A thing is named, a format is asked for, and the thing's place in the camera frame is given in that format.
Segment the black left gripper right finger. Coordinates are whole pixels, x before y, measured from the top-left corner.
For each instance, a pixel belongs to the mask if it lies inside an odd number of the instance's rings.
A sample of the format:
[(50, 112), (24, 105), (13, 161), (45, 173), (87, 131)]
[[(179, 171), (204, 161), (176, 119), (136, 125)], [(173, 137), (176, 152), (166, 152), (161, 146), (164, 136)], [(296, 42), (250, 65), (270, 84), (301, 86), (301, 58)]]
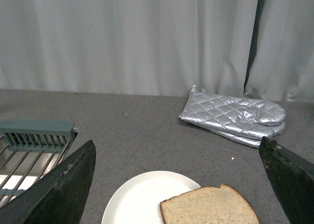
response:
[(263, 137), (259, 154), (291, 224), (314, 222), (314, 164), (276, 141)]

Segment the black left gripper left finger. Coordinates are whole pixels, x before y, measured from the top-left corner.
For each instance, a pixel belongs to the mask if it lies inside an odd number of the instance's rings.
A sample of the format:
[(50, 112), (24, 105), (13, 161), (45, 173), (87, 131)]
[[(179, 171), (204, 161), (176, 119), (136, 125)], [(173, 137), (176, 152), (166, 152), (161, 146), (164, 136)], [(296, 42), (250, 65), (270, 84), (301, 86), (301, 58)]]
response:
[(96, 148), (89, 140), (0, 209), (2, 224), (78, 224), (96, 164)]

